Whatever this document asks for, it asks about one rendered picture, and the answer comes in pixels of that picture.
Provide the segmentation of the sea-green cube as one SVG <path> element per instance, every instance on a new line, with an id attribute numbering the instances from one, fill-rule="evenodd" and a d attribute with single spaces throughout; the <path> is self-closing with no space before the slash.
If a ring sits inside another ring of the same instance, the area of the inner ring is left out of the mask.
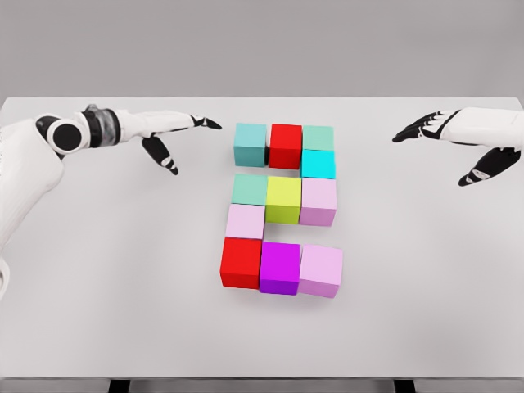
<path id="1" fill-rule="evenodd" d="M 302 148 L 311 151 L 333 151 L 334 128 L 331 126 L 303 125 Z"/>
<path id="2" fill-rule="evenodd" d="M 256 174 L 235 174 L 233 182 L 233 204 L 265 206 L 268 177 Z"/>

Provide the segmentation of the magenta purple cube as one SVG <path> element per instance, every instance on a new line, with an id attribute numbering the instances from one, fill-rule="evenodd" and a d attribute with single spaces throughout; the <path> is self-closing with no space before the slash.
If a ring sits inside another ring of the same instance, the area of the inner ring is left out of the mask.
<path id="1" fill-rule="evenodd" d="M 260 292 L 296 296 L 300 282 L 300 245 L 262 242 Z"/>

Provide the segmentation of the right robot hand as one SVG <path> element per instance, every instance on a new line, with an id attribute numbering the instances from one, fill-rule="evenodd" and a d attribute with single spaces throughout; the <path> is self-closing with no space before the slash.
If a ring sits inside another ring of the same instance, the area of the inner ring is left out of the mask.
<path id="1" fill-rule="evenodd" d="M 464 107 L 429 113 L 398 132 L 392 141 L 429 138 L 464 146 L 488 147 L 489 151 L 458 181 L 460 187 L 484 182 L 502 174 L 522 156 L 514 149 L 516 134 L 512 122 L 520 111 Z"/>

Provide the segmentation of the red cube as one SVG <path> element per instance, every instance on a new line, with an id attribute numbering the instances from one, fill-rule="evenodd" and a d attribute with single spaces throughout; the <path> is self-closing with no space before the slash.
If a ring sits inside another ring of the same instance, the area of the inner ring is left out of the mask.
<path id="1" fill-rule="evenodd" d="M 299 169 L 302 153 L 302 126 L 273 124 L 269 141 L 269 167 Z"/>
<path id="2" fill-rule="evenodd" d="M 226 237 L 219 269 L 222 285 L 258 290 L 261 251 L 260 239 Z"/>

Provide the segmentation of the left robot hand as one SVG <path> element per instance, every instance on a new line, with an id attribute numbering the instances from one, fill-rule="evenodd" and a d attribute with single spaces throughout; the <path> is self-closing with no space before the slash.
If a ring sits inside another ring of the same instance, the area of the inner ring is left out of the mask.
<path id="1" fill-rule="evenodd" d="M 143 113 L 145 129 L 139 133 L 142 147 L 147 154 L 162 168 L 171 174 L 178 175 L 178 166 L 167 146 L 160 140 L 160 133 L 174 133 L 186 129 L 206 127 L 222 129 L 222 126 L 205 116 L 189 115 L 176 111 Z"/>

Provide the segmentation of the yellow-green cube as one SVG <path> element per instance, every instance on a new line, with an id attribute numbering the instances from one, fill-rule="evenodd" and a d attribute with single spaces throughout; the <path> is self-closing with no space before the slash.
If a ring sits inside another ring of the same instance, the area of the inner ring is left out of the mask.
<path id="1" fill-rule="evenodd" d="M 298 224 L 301 191 L 300 178 L 269 176 L 265 220 L 276 224 Z"/>

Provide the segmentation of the teal blue cube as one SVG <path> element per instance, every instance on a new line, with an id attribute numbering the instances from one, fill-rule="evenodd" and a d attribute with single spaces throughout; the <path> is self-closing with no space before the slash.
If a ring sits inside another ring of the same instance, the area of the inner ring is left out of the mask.
<path id="1" fill-rule="evenodd" d="M 265 167 L 267 126 L 237 123 L 233 153 L 236 166 Z"/>

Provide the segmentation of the bright cyan cube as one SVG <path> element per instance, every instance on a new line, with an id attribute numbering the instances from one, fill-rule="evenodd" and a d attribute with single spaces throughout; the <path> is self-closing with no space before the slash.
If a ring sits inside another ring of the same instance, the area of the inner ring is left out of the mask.
<path id="1" fill-rule="evenodd" d="M 335 179 L 335 152 L 303 150 L 299 171 L 301 178 Z"/>

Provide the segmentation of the pink cube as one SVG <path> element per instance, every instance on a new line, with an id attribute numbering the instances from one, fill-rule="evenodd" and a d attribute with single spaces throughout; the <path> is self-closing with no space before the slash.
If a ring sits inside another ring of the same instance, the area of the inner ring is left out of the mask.
<path id="1" fill-rule="evenodd" d="M 264 206 L 231 204 L 225 236 L 261 240 L 264 236 L 264 220 Z"/>
<path id="2" fill-rule="evenodd" d="M 331 227 L 337 212 L 337 181 L 303 178 L 299 224 Z"/>
<path id="3" fill-rule="evenodd" d="M 332 299 L 341 286 L 342 270 L 342 249 L 305 244 L 300 258 L 298 292 Z"/>

